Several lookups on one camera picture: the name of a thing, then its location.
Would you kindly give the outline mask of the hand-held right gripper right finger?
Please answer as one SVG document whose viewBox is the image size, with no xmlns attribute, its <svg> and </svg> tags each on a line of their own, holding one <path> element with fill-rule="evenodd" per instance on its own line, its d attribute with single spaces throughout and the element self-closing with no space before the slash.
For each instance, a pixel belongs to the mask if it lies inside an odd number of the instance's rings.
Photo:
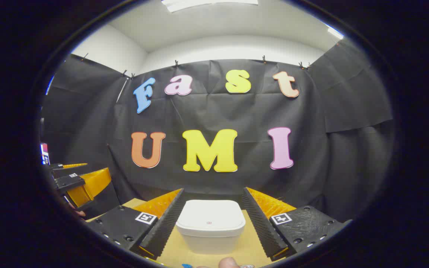
<svg viewBox="0 0 429 268">
<path fill-rule="evenodd" d="M 309 205 L 296 208 L 249 187 L 242 201 L 271 261 L 323 244 L 352 221 L 340 222 Z"/>
</svg>

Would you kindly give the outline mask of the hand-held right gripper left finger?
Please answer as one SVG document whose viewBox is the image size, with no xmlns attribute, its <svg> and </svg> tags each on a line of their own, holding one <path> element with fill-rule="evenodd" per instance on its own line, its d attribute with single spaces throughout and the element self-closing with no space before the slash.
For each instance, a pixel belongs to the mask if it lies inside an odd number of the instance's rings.
<svg viewBox="0 0 429 268">
<path fill-rule="evenodd" d="M 88 222 L 88 227 L 127 251 L 156 260 L 185 203 L 181 188 L 132 208 L 117 206 Z"/>
</svg>

